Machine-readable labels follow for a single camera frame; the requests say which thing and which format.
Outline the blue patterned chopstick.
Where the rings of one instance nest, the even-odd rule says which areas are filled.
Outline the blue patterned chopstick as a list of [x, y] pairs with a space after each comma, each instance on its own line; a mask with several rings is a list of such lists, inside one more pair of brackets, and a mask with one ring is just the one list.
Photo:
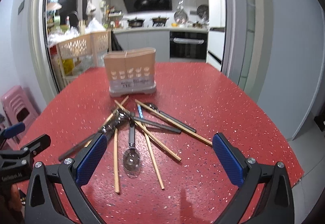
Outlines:
[[[137, 109], [138, 109], [139, 117], [143, 118], [143, 112], [142, 112], [141, 106], [137, 105]], [[161, 174], [160, 174], [158, 165], [156, 163], [156, 159], [155, 159], [155, 156], [154, 156], [154, 153], [153, 153], [153, 150], [152, 150], [152, 145], [151, 145], [151, 142], [150, 142], [149, 135], [147, 133], [144, 133], [144, 136], [145, 136], [146, 144], [147, 144], [147, 147], [148, 147], [149, 155], [150, 155], [150, 158], [152, 160], [152, 164], [153, 164], [153, 167], [154, 167], [154, 170], [155, 170], [155, 174], [157, 176], [157, 179], [159, 181], [161, 189], [164, 190], [165, 187], [164, 187], [164, 184], [163, 184], [163, 180], [161, 178]]]

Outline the black cloth hanging on cart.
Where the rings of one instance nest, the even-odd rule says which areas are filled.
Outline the black cloth hanging on cart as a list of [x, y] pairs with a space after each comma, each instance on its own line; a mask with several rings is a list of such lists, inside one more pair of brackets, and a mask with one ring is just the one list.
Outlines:
[[119, 44], [113, 31], [111, 31], [111, 50], [112, 51], [123, 51], [123, 48]]

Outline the beige utensil holder caddy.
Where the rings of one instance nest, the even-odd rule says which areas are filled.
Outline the beige utensil holder caddy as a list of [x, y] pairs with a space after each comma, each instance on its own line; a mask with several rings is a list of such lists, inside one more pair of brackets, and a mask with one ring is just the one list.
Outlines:
[[154, 48], [114, 51], [104, 56], [112, 98], [156, 91]]

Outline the black wok on stove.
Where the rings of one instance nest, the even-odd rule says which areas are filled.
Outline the black wok on stove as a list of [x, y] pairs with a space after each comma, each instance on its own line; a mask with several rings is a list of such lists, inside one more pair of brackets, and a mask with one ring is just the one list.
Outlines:
[[136, 27], [143, 27], [145, 20], [144, 19], [138, 19], [135, 17], [134, 19], [127, 19], [128, 26], [131, 28]]

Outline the pink plastic stool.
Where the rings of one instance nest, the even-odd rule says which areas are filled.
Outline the pink plastic stool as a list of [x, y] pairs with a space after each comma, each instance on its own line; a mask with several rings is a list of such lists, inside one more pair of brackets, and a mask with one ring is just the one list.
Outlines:
[[1, 103], [11, 125], [20, 122], [25, 124], [25, 130], [18, 135], [22, 139], [39, 114], [19, 85], [2, 95]]

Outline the beige plastic storage cart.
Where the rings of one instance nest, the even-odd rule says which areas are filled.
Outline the beige plastic storage cart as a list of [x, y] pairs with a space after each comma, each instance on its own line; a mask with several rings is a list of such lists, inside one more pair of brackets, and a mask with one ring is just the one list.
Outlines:
[[72, 73], [73, 70], [66, 72], [64, 71], [63, 61], [73, 60], [77, 62], [78, 59], [81, 61], [86, 56], [90, 56], [93, 63], [87, 66], [86, 69], [99, 66], [99, 55], [112, 51], [111, 49], [111, 30], [106, 31], [95, 31], [88, 34], [80, 35], [70, 40], [65, 40], [56, 44], [59, 66], [63, 79], [64, 86], [66, 87], [69, 83], [74, 81], [77, 75]]

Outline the black handled spoon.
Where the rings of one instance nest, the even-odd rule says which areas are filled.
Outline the black handled spoon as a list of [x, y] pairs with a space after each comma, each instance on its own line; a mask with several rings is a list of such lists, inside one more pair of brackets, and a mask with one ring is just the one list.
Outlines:
[[179, 121], [178, 119], [172, 117], [171, 115], [169, 115], [169, 114], [167, 114], [167, 113], [165, 113], [165, 112], [159, 110], [158, 107], [157, 107], [155, 104], [150, 103], [150, 102], [146, 102], [145, 105], [148, 106], [148, 107], [150, 107], [151, 109], [153, 109], [153, 110], [159, 112], [159, 113], [162, 114], [164, 117], [167, 117], [167, 118], [173, 120], [174, 122], [176, 122], [177, 124], [182, 125], [183, 127], [189, 129], [190, 131], [192, 131], [192, 132], [194, 132], [194, 133], [197, 132], [196, 129], [190, 127], [189, 125], [183, 123], [182, 121]]

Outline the long wooden chopstick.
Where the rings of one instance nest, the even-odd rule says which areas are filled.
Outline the long wooden chopstick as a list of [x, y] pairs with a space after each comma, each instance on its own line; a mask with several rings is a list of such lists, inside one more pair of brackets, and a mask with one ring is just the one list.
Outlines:
[[197, 134], [197, 133], [195, 133], [195, 132], [193, 132], [193, 131], [187, 129], [187, 128], [184, 127], [183, 125], [181, 125], [181, 124], [179, 124], [179, 123], [173, 121], [172, 119], [170, 119], [170, 118], [168, 118], [168, 117], [162, 115], [162, 114], [159, 113], [158, 111], [156, 111], [156, 110], [154, 110], [154, 109], [152, 109], [152, 108], [146, 106], [146, 105], [145, 105], [144, 103], [142, 103], [141, 101], [139, 101], [139, 100], [135, 100], [135, 102], [136, 102], [137, 104], [139, 104], [139, 105], [140, 105], [142, 108], [144, 108], [145, 110], [151, 112], [151, 113], [152, 113], [153, 115], [155, 115], [156, 117], [159, 117], [160, 119], [166, 121], [167, 123], [170, 123], [170, 124], [174, 125], [175, 127], [181, 129], [181, 130], [182, 130], [183, 132], [185, 132], [186, 134], [188, 134], [188, 135], [194, 137], [195, 139], [197, 139], [197, 140], [203, 142], [204, 144], [206, 144], [206, 145], [208, 145], [208, 146], [212, 146], [212, 142], [211, 142], [210, 140], [208, 140], [208, 139], [206, 139], [206, 138], [200, 136], [199, 134]]

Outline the thin wooden chopstick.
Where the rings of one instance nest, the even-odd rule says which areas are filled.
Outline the thin wooden chopstick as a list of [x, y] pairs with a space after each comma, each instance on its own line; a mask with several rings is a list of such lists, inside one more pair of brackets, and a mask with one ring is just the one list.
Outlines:
[[[125, 104], [126, 101], [129, 99], [129, 96], [126, 96], [122, 102], [121, 102], [121, 105]], [[113, 110], [113, 112], [109, 115], [109, 117], [104, 121], [104, 123], [102, 124], [102, 126], [97, 130], [98, 132], [103, 132], [104, 129], [106, 128], [106, 125], [109, 123], [109, 121], [113, 118], [114, 114], [117, 112], [117, 108], [115, 108]], [[94, 133], [93, 135], [89, 136], [88, 138], [85, 139], [85, 143], [83, 143], [81, 145], [82, 148], [85, 148], [87, 147], [90, 142], [93, 140], [94, 136], [95, 136], [96, 133]]]

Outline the plain wooden chopstick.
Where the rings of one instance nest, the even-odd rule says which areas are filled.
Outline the plain wooden chopstick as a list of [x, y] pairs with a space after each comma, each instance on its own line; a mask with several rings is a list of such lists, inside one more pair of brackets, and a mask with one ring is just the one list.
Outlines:
[[118, 173], [118, 129], [114, 133], [114, 187], [115, 193], [120, 193], [119, 188], [119, 173]]

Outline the steel spoon black handle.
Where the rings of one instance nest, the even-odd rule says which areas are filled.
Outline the steel spoon black handle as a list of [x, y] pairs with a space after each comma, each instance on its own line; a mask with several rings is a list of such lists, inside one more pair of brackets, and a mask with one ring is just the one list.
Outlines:
[[141, 157], [135, 147], [135, 122], [133, 117], [135, 113], [131, 113], [129, 121], [128, 149], [123, 154], [123, 168], [129, 174], [137, 174], [141, 168]]

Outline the built-in black oven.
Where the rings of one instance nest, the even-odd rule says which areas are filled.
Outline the built-in black oven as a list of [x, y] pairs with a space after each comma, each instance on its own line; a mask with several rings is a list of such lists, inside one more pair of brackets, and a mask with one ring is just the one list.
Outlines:
[[205, 61], [207, 42], [204, 32], [170, 31], [170, 58]]

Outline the white refrigerator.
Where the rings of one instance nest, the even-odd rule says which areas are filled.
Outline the white refrigerator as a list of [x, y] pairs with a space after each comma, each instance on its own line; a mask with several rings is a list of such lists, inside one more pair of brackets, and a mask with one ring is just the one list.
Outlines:
[[225, 28], [211, 27], [208, 31], [206, 62], [221, 71], [225, 45]]

